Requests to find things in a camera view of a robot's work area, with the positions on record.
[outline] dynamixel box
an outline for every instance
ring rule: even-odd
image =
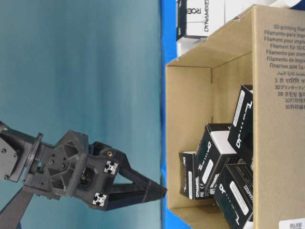
[[[253,87],[242,85],[228,141],[253,169]]]
[[[178,0],[176,39],[207,37],[224,25],[224,0]]]
[[[224,167],[214,199],[231,229],[253,228],[253,172],[247,164]]]
[[[205,191],[213,195],[226,164],[238,162],[238,155],[228,143],[230,124],[207,124],[197,149],[198,173]]]
[[[180,177],[181,189],[180,193],[189,199],[209,199],[213,198],[210,192],[203,189],[200,181],[197,167],[198,161],[195,157],[196,152],[183,152],[180,157]]]

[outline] robotic arm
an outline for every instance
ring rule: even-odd
[[[78,198],[103,211],[161,199],[166,188],[133,170],[126,154],[110,146],[88,143],[88,136],[68,131],[55,145],[42,142],[0,122],[0,179],[22,189],[0,211],[0,229],[16,229],[33,194],[59,200]],[[114,184],[117,174],[132,181]]]

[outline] cardboard box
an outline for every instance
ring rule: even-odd
[[[230,228],[253,228],[253,172],[247,164],[224,167],[214,198]]]
[[[203,189],[202,182],[198,174],[198,160],[196,152],[183,152],[180,157],[180,193],[189,199],[211,199],[209,191]]]
[[[254,90],[254,228],[278,229],[305,217],[305,110],[292,103],[296,83],[290,83],[291,73],[295,78],[304,73],[295,68],[304,59],[296,47],[304,21],[303,11],[253,6],[166,66],[167,206],[190,227],[229,228],[212,200],[191,201],[180,194],[177,165],[179,152],[197,149],[202,124],[233,120],[242,84]],[[273,31],[286,38],[268,35]],[[273,38],[280,38],[281,46],[271,48]],[[293,63],[267,60],[266,50],[280,48]],[[305,89],[302,80],[299,86]],[[300,102],[303,93],[296,95]]]
[[[220,173],[226,164],[235,164],[239,156],[228,142],[230,124],[207,124],[196,156],[203,190],[214,195]]]
[[[224,0],[178,0],[176,40],[207,37],[224,24]]]
[[[253,169],[253,87],[242,85],[228,142]]]

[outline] blue wall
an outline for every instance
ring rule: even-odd
[[[0,120],[53,144],[69,129],[84,132],[159,182],[158,20],[157,0],[0,0]],[[0,182],[0,208],[20,186]],[[159,201],[100,212],[34,197],[22,222],[157,229],[160,215]]]

